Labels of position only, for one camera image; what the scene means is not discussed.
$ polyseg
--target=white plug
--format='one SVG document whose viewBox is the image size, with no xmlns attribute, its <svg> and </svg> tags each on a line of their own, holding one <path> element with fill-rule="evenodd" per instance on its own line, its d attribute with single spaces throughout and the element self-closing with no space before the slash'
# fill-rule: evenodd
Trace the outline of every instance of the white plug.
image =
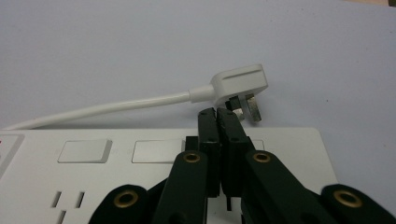
<svg viewBox="0 0 396 224">
<path fill-rule="evenodd" d="M 82 119 L 122 110 L 172 105 L 188 101 L 192 103 L 213 101 L 215 105 L 225 103 L 227 108 L 235 112 L 239 118 L 242 118 L 243 113 L 238 96 L 245 96 L 250 114 L 255 121 L 260 121 L 261 116 L 256 101 L 254 100 L 254 95 L 265 90 L 267 87 L 268 84 L 262 65 L 255 64 L 218 73 L 212 78 L 209 85 L 194 88 L 186 92 L 145 100 L 96 105 L 57 115 L 27 120 L 25 122 L 6 127 L 5 130 L 32 129 L 53 123 L 69 121 L 71 119 Z"/>
</svg>

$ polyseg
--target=white background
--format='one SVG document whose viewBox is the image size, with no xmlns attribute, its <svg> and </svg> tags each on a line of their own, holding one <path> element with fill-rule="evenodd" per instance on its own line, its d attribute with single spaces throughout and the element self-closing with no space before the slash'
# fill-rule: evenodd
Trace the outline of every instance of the white background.
<svg viewBox="0 0 396 224">
<path fill-rule="evenodd" d="M 262 127 L 315 127 L 342 184 L 396 215 L 396 8 L 338 0 L 0 3 L 0 127 L 185 91 L 262 63 Z M 48 128 L 195 128 L 210 103 Z M 243 125 L 254 126 L 248 120 Z"/>
</svg>

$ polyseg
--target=brass insert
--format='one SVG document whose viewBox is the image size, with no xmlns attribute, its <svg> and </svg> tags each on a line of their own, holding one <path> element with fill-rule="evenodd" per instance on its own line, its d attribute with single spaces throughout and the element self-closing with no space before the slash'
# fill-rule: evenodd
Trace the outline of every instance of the brass insert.
<svg viewBox="0 0 396 224">
<path fill-rule="evenodd" d="M 139 196 L 134 190 L 126 189 L 125 191 L 117 194 L 114 198 L 114 205 L 118 208 L 126 208 L 134 205 L 137 202 Z"/>
<path fill-rule="evenodd" d="M 358 208 L 363 205 L 363 202 L 358 196 L 344 189 L 335 191 L 333 196 L 339 203 L 348 207 Z"/>
<path fill-rule="evenodd" d="M 271 157 L 263 152 L 258 152 L 253 155 L 253 159 L 258 162 L 268 162 L 271 160 Z"/>
<path fill-rule="evenodd" d="M 186 162 L 198 162 L 201 159 L 201 157 L 195 153 L 188 153 L 184 155 L 183 159 Z"/>
</svg>

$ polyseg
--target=power strip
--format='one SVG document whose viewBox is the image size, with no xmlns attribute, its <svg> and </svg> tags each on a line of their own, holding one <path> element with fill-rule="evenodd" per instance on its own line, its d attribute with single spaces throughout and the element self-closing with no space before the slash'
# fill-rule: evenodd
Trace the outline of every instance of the power strip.
<svg viewBox="0 0 396 224">
<path fill-rule="evenodd" d="M 337 183 L 319 132 L 247 128 L 257 149 L 275 153 L 308 189 Z M 168 177 L 195 129 L 0 131 L 0 223 L 88 223 L 125 184 L 150 189 Z M 209 199 L 207 223 L 240 223 L 240 201 Z"/>
</svg>

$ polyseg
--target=plug prong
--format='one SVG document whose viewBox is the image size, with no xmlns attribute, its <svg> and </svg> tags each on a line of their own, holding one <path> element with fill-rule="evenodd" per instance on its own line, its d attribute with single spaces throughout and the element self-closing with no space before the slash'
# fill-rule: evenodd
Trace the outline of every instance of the plug prong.
<svg viewBox="0 0 396 224">
<path fill-rule="evenodd" d="M 257 106 L 256 99 L 254 98 L 254 94 L 246 95 L 248 110 L 250 111 L 250 115 L 253 118 L 253 121 L 259 122 L 262 120 L 262 116 L 260 115 L 259 107 Z"/>
<path fill-rule="evenodd" d="M 244 112 L 242 111 L 241 102 L 238 96 L 231 97 L 229 101 L 225 102 L 227 109 L 232 110 L 239 120 L 245 119 Z"/>
</svg>

